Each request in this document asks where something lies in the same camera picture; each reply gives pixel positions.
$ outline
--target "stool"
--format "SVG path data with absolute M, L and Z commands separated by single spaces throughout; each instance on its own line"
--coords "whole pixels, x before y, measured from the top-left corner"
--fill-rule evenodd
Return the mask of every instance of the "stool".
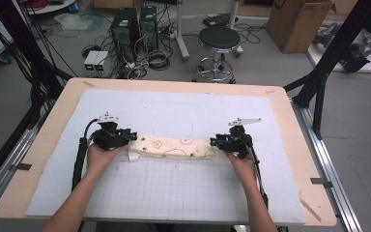
M 198 63 L 192 81 L 196 82 L 196 75 L 200 75 L 215 82 L 230 78 L 230 83 L 235 84 L 233 68 L 225 61 L 224 53 L 237 49 L 240 45 L 240 35 L 227 27 L 210 26 L 200 32 L 198 43 L 212 51 L 213 57 L 206 57 Z

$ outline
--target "grid paper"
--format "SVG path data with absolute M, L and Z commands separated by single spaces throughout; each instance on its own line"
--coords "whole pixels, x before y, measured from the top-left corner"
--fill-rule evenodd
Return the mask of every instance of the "grid paper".
M 142 134 L 208 138 L 228 133 L 228 122 L 261 118 L 245 125 L 261 161 L 263 185 L 274 222 L 305 223 L 295 182 L 267 98 L 139 91 L 86 90 L 44 168 L 28 216 L 51 216 L 70 194 L 78 138 L 88 122 L 105 111 L 119 128 Z M 98 130 L 91 126 L 89 134 Z M 87 218 L 151 221 L 248 223 L 243 188 L 229 160 L 115 158 L 98 182 Z

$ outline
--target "floor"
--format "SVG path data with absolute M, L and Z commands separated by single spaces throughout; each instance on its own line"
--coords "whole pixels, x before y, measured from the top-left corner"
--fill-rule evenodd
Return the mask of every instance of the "floor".
M 86 31 L 62 31 L 53 24 L 55 14 L 39 18 L 51 34 L 49 40 L 78 76 L 86 76 L 81 50 L 107 36 L 110 22 L 95 14 L 86 14 L 95 26 Z M 175 42 L 171 67 L 166 71 L 149 71 L 143 79 L 191 81 L 195 64 L 207 56 L 194 36 L 204 28 L 204 15 L 185 19 L 185 43 L 190 59 L 183 63 Z M 241 18 L 239 23 L 261 26 L 265 19 Z M 259 43 L 243 43 L 243 55 L 227 55 L 232 64 L 237 84 L 284 86 L 312 71 L 313 66 L 304 53 L 282 54 L 265 30 L 254 32 Z M 58 67 L 68 73 L 69 68 L 54 54 Z M 24 79 L 15 62 L 0 64 L 0 148 L 30 107 L 30 84 Z M 293 97 L 298 90 L 288 93 Z M 371 231 L 371 74 L 332 72 L 328 79 L 322 136 L 328 152 L 347 192 L 362 230 Z M 44 220 L 0 219 L 0 231 L 37 230 Z M 94 231 L 94 223 L 86 223 L 84 231 Z M 338 220 L 334 227 L 290 227 L 291 231 L 346 231 Z

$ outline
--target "round stool seat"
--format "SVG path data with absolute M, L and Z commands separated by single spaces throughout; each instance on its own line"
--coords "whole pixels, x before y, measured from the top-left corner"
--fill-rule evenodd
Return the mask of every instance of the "round stool seat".
M 240 44 L 240 35 L 228 27 L 211 26 L 200 32 L 198 42 L 208 50 L 230 51 Z

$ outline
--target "wooden table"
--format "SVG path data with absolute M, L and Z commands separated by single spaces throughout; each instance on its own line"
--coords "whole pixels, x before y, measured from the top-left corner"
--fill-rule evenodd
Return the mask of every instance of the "wooden table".
M 322 185 L 313 185 L 310 178 L 319 178 L 310 151 L 300 130 L 289 99 L 281 87 L 227 85 L 145 80 L 74 78 L 70 80 L 48 115 L 43 127 L 26 154 L 23 163 L 29 171 L 17 170 L 0 199 L 0 218 L 31 218 L 25 215 L 47 160 L 68 120 L 86 89 L 159 91 L 172 93 L 217 93 L 224 95 L 267 97 L 285 147 L 288 161 L 306 214 L 305 225 L 333 226 L 336 217 Z

